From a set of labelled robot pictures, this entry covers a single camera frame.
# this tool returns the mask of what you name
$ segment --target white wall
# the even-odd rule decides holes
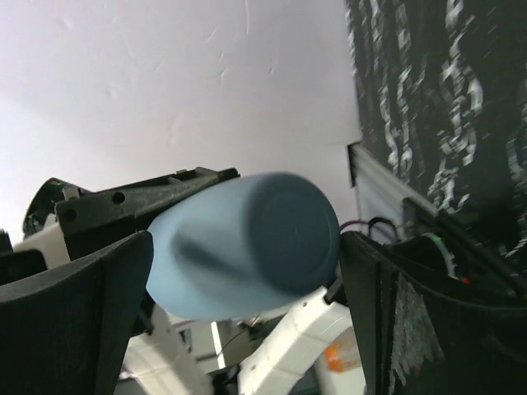
[[[97,190],[182,168],[290,170],[356,215],[343,0],[6,0],[0,225],[56,176]]]

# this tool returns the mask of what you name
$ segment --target white plastic part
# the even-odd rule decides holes
[[[48,269],[71,262],[64,234],[58,223],[49,225],[13,247],[15,252],[28,249],[38,249],[44,255]]]
[[[276,369],[260,348],[241,363],[238,393],[244,395],[287,395],[302,374]]]
[[[124,365],[148,395],[211,395],[209,377],[187,352],[166,312],[155,307],[154,332],[130,339]]]
[[[349,310],[326,304],[320,288],[295,303],[259,349],[241,364],[239,394],[287,395],[295,383],[345,329]]]

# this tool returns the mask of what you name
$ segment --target wire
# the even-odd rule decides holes
[[[346,221],[344,222],[343,224],[340,225],[340,231],[342,232],[343,230],[345,230],[346,228],[348,228],[349,226],[352,226],[352,225],[366,225],[368,226],[368,221],[364,221],[364,220],[351,220],[351,221]],[[379,227],[375,228],[375,230],[377,232],[379,232],[380,234],[382,234],[386,239],[388,239],[389,241],[391,241],[392,243],[394,243],[395,241],[397,241],[397,239],[395,237],[393,237],[393,235],[391,235],[390,233],[388,233],[386,230],[384,229],[381,229]]]
[[[227,348],[227,346],[229,346],[235,339],[237,339],[239,336],[241,336],[243,333],[247,332],[249,330],[249,328],[252,328],[255,324],[256,324],[256,321],[258,321],[258,318],[260,318],[260,315],[261,314],[258,314],[256,317],[254,317],[253,319],[253,322],[250,323],[250,325],[247,327],[247,328],[244,328],[243,331],[241,332],[238,332],[236,335],[234,335],[233,337],[231,337],[231,339],[229,339],[229,341],[227,343],[225,343],[225,345],[222,347],[222,349],[220,350],[220,352],[218,352],[216,354],[216,357],[220,356],[221,354],[223,354],[223,351]]]
[[[446,272],[448,273],[448,276],[459,280],[459,278],[455,275],[456,265],[454,263],[454,259],[452,258],[452,254],[443,242],[443,239],[435,233],[430,232],[423,233],[422,235],[430,239],[436,245],[437,249],[439,249],[441,255],[443,256],[443,259],[445,260]]]
[[[371,237],[371,230],[377,224],[388,225],[394,231],[395,241],[401,241],[397,232],[397,226],[395,226],[395,224],[391,220],[389,220],[388,218],[384,218],[383,216],[374,216],[368,221],[368,236]]]

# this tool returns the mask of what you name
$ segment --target black plastic bracket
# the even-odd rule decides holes
[[[55,212],[70,259],[145,230],[164,210],[235,177],[236,169],[197,168],[59,202]]]

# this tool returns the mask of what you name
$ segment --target black fabric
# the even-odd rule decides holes
[[[368,395],[525,394],[525,300],[456,281],[357,232],[341,246]]]
[[[363,146],[490,247],[527,262],[527,2],[347,6]]]
[[[112,394],[152,258],[140,232],[0,286],[0,393]]]

